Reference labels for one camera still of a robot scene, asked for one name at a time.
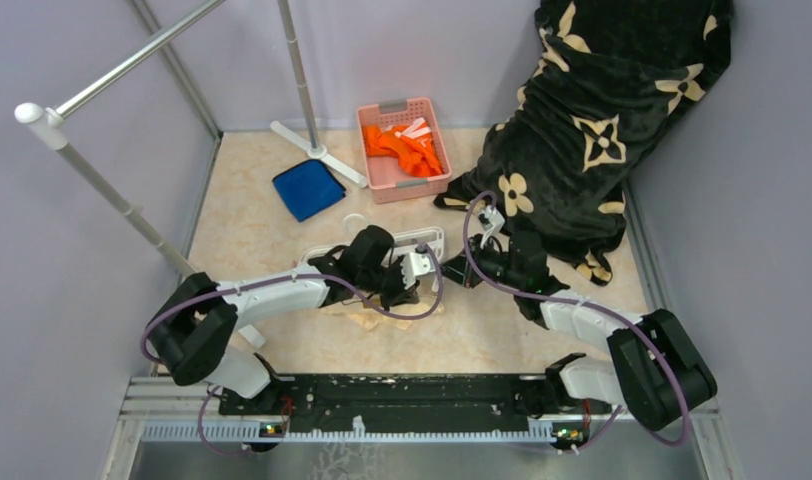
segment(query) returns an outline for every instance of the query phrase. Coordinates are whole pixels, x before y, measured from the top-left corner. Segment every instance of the orange cloth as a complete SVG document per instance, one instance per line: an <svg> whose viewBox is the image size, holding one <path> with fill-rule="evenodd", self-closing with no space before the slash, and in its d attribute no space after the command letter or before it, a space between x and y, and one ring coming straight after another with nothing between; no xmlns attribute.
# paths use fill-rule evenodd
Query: orange cloth
<svg viewBox="0 0 812 480"><path fill-rule="evenodd" d="M395 125L385 131L376 125L362 127L369 157L396 157L400 168L413 177L434 177L444 171L435 154L432 132L423 117L411 125Z"/></svg>

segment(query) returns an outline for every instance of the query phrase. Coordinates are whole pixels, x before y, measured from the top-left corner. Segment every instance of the beige floor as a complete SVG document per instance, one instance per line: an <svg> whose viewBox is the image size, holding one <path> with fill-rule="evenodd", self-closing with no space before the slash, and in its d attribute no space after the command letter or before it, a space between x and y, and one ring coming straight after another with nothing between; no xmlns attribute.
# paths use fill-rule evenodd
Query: beige floor
<svg viewBox="0 0 812 480"><path fill-rule="evenodd" d="M454 176L473 166L484 134L484 129L443 130ZM322 138L335 156L364 170L358 132L327 131ZM434 208L431 197L376 205L369 191L347 182L344 200L298 223L271 180L304 159L300 150L272 133L226 134L194 239L192 263L216 280L278 273L290 269L309 248L349 242L340 225L350 213L361 213L391 232L439 226L446 234L446 255L461 250L462 213ZM626 239L609 258L615 279L607 287L594 286L553 259L549 266L578 293L626 311L645 311ZM526 321L511 297L491 287L446 287L444 312L407 330L383 324L367 331L345 315L321 310L260 321L256 326L267 338L260 352L278 371L291 373L540 372L567 353L594 353L585 344Z"/></svg>

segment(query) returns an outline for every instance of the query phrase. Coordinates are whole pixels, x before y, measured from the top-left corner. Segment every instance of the red wire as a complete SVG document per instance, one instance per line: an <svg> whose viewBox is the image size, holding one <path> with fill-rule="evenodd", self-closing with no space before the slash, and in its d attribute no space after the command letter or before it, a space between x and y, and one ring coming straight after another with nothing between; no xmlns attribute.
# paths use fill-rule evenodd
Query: red wire
<svg viewBox="0 0 812 480"><path fill-rule="evenodd" d="M285 432L286 427L288 426L288 421L291 420L291 414L294 408L294 400L289 397L288 395L281 398L285 404L282 406L282 410L280 410L279 415L282 417L282 431Z"/></svg>
<svg viewBox="0 0 812 480"><path fill-rule="evenodd" d="M200 406L200 413L197 415L197 436L200 437L200 441L203 442L203 445L205 445L209 450L217 453L218 455L223 455L226 457L241 457L244 455L249 455L250 452L247 450L240 451L221 450L218 447L212 445L212 442L210 442L206 438L206 432L204 431L203 428L203 417L206 414L206 405L209 404L209 400L211 400L212 397L217 397L217 391L219 388L220 388L219 385L211 385L210 387L206 388L206 398L205 400L203 400L203 405Z"/></svg>
<svg viewBox="0 0 812 480"><path fill-rule="evenodd" d="M583 400L583 430L591 425L591 406L588 399Z"/></svg>

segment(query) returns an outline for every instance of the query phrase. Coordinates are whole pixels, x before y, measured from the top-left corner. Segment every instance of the gray wall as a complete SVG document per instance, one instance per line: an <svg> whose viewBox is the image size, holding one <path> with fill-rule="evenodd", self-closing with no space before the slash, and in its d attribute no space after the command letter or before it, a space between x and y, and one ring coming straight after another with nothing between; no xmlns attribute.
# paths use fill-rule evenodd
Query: gray wall
<svg viewBox="0 0 812 480"><path fill-rule="evenodd" d="M199 1L150 3L167 24ZM446 125L505 120L541 48L536 0L291 5L315 113L329 127L354 124L359 105L416 96L432 98ZM226 2L177 48L222 129L302 124L276 1Z"/></svg>
<svg viewBox="0 0 812 480"><path fill-rule="evenodd" d="M633 185L746 478L812 478L812 0L736 8L730 70Z"/></svg>
<svg viewBox="0 0 812 480"><path fill-rule="evenodd" d="M139 331L173 289L159 255L12 113L64 100L144 38L122 0L0 2L0 478L98 476L127 379L147 367ZM158 60L64 131L184 242L211 145Z"/></svg>

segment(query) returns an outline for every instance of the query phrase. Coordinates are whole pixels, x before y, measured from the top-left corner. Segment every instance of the metal pole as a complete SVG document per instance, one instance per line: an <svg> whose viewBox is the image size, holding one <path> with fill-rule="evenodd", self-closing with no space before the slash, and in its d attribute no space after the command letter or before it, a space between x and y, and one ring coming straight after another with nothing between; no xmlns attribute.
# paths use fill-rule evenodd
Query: metal pole
<svg viewBox="0 0 812 480"><path fill-rule="evenodd" d="M97 96L97 94L119 80L120 77L126 75L130 70L138 66L138 64L146 60L150 55L156 53L158 49L162 48L166 43L173 40L174 37L184 32L185 29L193 25L197 20L200 20L206 16L206 14L214 10L223 2L224 0L208 0L178 22L156 32L155 35L150 37L145 46L141 47L138 51L130 55L126 60L121 62L120 65L97 79L97 81L89 85L86 89L77 93L70 100L56 107L56 113L58 113L62 118L67 118L73 112L79 110L79 108L85 105L89 100Z"/></svg>
<svg viewBox="0 0 812 480"><path fill-rule="evenodd" d="M151 35L162 29L158 18L156 18L156 14L153 13L153 10L150 8L150 5L147 4L146 0L127 0L127 3L132 7L135 16L141 21L144 29L150 32ZM218 129L217 124L215 124L214 116L209 109L209 105L206 103L203 94L197 88L194 80L192 80L191 75L185 70L185 66L179 59L179 55L177 55L173 45L170 43L165 45L164 48L159 50L159 55L162 57L162 62L170 71L179 89L182 90L182 93L185 95L185 99L188 100L188 104L191 105L194 113L200 118L203 126L206 127L206 130L209 131L213 139L220 139L220 129Z"/></svg>
<svg viewBox="0 0 812 480"><path fill-rule="evenodd" d="M156 247L164 257L176 268L176 270L182 275L183 277L187 277L193 273L195 273L194 267L188 263L188 260L179 253L179 250L173 247L170 243L165 240L164 237L150 225L149 222L144 220L144 217L141 216L141 208L135 207L128 201L126 201L123 196L118 193L117 190L108 182L100 172L94 169L88 160L82 156L79 151L73 148L73 145L67 144L64 147L56 150L62 158L64 158L67 163L73 167L82 178L84 178L88 183L94 187L103 198L109 202L115 210L117 210L123 218L132 225L135 230L138 230L151 245Z"/></svg>
<svg viewBox="0 0 812 480"><path fill-rule="evenodd" d="M300 58L297 34L294 32L291 9L288 7L288 0L277 0L277 3L282 16L282 27L285 29L285 41L288 42L288 52L291 54L291 65L294 67L294 79L297 81L297 93L300 94L303 117L306 119L306 128L309 129L309 143L312 144L313 151L321 150L318 126L315 124L315 111L312 109L312 97L309 96L309 86L306 84L306 72L303 71L303 61Z"/></svg>

